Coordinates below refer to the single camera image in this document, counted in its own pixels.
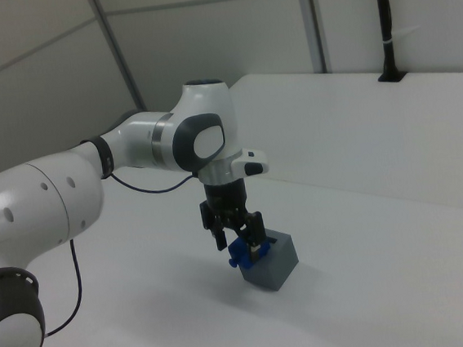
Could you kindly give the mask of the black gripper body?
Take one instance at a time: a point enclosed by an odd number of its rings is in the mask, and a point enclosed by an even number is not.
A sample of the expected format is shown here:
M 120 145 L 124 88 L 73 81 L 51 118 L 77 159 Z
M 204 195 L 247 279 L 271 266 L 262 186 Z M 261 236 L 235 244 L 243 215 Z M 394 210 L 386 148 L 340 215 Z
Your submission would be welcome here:
M 199 206 L 205 229 L 242 227 L 251 219 L 260 219 L 259 211 L 247 211 L 245 181 L 232 181 L 224 185 L 205 185 L 206 200 Z

